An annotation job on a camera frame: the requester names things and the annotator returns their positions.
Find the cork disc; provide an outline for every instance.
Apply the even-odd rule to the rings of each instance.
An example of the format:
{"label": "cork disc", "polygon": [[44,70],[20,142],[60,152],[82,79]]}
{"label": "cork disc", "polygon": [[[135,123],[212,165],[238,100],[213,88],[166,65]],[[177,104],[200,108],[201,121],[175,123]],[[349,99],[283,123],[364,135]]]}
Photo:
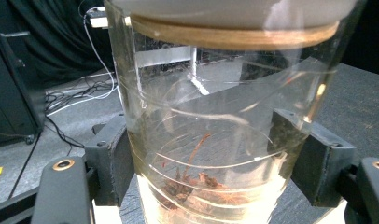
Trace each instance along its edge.
{"label": "cork disc", "polygon": [[187,26],[132,15],[139,33],[165,42],[209,49],[282,50],[317,45],[335,35],[339,22],[302,30],[237,30]]}

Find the white cable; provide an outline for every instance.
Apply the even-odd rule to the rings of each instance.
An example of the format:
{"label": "white cable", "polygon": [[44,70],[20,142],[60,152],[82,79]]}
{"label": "white cable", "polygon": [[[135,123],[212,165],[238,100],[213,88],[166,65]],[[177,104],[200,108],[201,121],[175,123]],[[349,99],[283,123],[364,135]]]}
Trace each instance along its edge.
{"label": "white cable", "polygon": [[98,96],[90,96],[90,95],[86,95],[86,96],[91,97],[91,98],[86,99],[86,100],[83,100],[83,101],[78,101],[78,102],[72,103],[71,105],[66,105],[66,106],[64,106],[64,107],[62,107],[62,108],[60,108],[60,109],[58,109],[58,110],[55,110],[55,111],[53,111],[53,112],[47,114],[47,117],[52,116],[52,115],[54,115],[54,114],[56,114],[56,113],[58,113],[58,112],[60,112],[60,111],[62,111],[62,110],[64,110],[64,109],[66,109],[67,107],[72,106],[72,105],[78,105],[78,104],[81,104],[81,103],[84,103],[84,102],[87,102],[87,101],[90,101],[90,100],[101,100],[101,99],[105,99],[106,97],[108,97],[108,96],[111,94],[111,92],[113,92],[114,90],[117,89],[117,87],[114,88],[114,78],[113,78],[113,76],[112,76],[110,70],[107,68],[107,66],[106,66],[105,63],[102,61],[102,59],[100,58],[99,54],[97,53],[97,50],[96,50],[96,48],[94,47],[93,42],[91,41],[91,36],[90,36],[90,34],[89,34],[89,32],[88,32],[88,28],[87,28],[87,24],[86,24],[87,13],[88,13],[89,11],[91,11],[91,10],[96,9],[96,8],[97,8],[97,7],[92,7],[92,8],[90,8],[90,9],[88,9],[88,11],[85,13],[85,15],[84,15],[84,29],[85,29],[85,32],[87,33],[87,36],[88,36],[88,38],[89,38],[89,40],[90,40],[90,42],[91,42],[91,47],[92,47],[94,53],[96,54],[97,59],[98,59],[99,62],[102,64],[102,66],[105,68],[105,70],[107,71],[107,73],[110,75],[110,78],[111,78],[111,90],[110,90],[109,92],[106,92],[106,93],[101,94],[101,95],[98,95]]}

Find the floor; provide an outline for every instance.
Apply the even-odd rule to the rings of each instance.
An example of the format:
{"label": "floor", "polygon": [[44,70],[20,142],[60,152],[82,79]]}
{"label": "floor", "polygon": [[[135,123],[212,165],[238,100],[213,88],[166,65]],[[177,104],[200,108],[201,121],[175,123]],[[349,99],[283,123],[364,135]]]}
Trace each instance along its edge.
{"label": "floor", "polygon": [[[67,91],[69,87],[70,85],[60,86],[49,91]],[[91,131],[93,125],[108,122],[119,113],[122,113],[122,107],[119,96],[114,91],[103,100],[74,105],[50,117],[66,135],[84,144],[94,136]],[[356,161],[369,156],[379,157],[379,76],[340,65],[317,121],[358,147]],[[0,147],[0,166],[3,166],[0,203],[13,190],[32,147],[33,145],[27,146],[24,142]],[[81,156],[83,153],[81,148],[71,149],[54,132],[53,126],[46,122],[13,196],[38,186],[42,168],[49,161],[67,154]],[[122,223],[144,223],[138,197],[133,180],[119,210]],[[301,192],[290,183],[274,211],[271,223],[312,223],[311,220],[316,220],[315,217],[320,217],[325,212],[326,209],[310,207]]]}

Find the glass cylinder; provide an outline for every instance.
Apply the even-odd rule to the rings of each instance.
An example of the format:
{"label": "glass cylinder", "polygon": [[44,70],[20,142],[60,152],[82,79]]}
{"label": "glass cylinder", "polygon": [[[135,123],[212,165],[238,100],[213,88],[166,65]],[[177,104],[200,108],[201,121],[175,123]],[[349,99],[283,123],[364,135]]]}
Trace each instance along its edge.
{"label": "glass cylinder", "polygon": [[363,1],[110,0],[147,223],[266,223]]}

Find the wooden lid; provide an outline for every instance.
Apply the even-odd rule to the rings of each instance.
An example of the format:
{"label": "wooden lid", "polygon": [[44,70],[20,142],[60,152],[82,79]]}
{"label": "wooden lid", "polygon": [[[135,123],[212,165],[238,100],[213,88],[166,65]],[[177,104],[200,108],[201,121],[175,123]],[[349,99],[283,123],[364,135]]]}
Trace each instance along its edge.
{"label": "wooden lid", "polygon": [[209,49],[282,50],[317,45],[330,39],[339,22],[303,30],[230,30],[195,27],[131,16],[139,33],[165,42]]}

